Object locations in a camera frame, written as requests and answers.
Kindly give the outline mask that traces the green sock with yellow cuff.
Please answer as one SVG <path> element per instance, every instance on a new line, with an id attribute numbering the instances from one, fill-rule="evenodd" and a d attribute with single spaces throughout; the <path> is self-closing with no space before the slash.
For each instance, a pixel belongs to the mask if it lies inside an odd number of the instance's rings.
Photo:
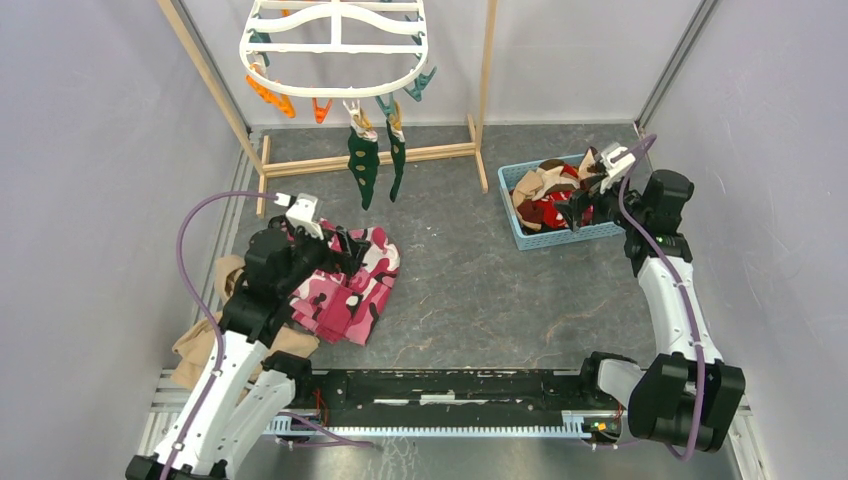
<path id="1" fill-rule="evenodd" d="M 351 125 L 350 122 L 347 168 L 359 190 L 361 208 L 368 210 L 373 200 L 380 165 L 379 146 L 378 134 L 362 108 L 361 117 L 361 125 Z"/>

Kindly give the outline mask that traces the white clothespin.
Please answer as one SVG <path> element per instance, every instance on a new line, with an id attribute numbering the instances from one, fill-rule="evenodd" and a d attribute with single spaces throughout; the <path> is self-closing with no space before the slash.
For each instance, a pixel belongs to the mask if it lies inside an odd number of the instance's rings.
<path id="1" fill-rule="evenodd" d="M 351 125 L 361 125 L 361 104 L 358 99 L 343 99 L 342 104 L 350 116 Z"/>

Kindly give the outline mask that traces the white clip hanger frame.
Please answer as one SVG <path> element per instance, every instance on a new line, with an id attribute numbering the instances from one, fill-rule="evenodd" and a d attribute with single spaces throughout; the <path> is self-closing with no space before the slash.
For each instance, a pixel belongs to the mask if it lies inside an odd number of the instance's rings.
<path id="1" fill-rule="evenodd" d="M 423 1 L 255 1 L 238 44 L 245 73 L 274 93 L 299 98 L 380 96 L 428 83 L 429 32 Z M 365 56 L 414 62 L 382 83 L 298 86 L 267 73 L 274 56 Z"/>

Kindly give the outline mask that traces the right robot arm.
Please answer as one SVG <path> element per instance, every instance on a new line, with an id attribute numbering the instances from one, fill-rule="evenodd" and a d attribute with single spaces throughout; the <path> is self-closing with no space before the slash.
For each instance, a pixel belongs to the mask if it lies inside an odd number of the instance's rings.
<path id="1" fill-rule="evenodd" d="M 555 202 L 567 226 L 586 211 L 605 214 L 625 231 L 624 252 L 648 303 L 656 356 L 647 369 L 618 354 L 594 352 L 577 382 L 580 400 L 602 408 L 615 399 L 627 414 L 624 432 L 665 445 L 686 461 L 715 452 L 726 438 L 746 387 L 741 368 L 714 345 L 694 289 L 693 255 L 678 228 L 693 183 L 672 170 L 653 172 L 643 191 L 624 178 L 594 183 Z"/>

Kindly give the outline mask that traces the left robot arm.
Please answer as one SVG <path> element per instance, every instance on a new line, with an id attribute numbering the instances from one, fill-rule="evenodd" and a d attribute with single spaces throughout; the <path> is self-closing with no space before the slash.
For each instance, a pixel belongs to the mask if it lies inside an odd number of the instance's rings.
<path id="1" fill-rule="evenodd" d="M 272 351 L 290 321 L 290 297 L 313 273 L 353 274 L 371 241 L 342 227 L 316 235 L 276 218 L 254 234 L 201 379 L 153 454 L 134 456 L 128 479 L 232 479 L 271 420 L 314 394 L 309 360 Z"/>

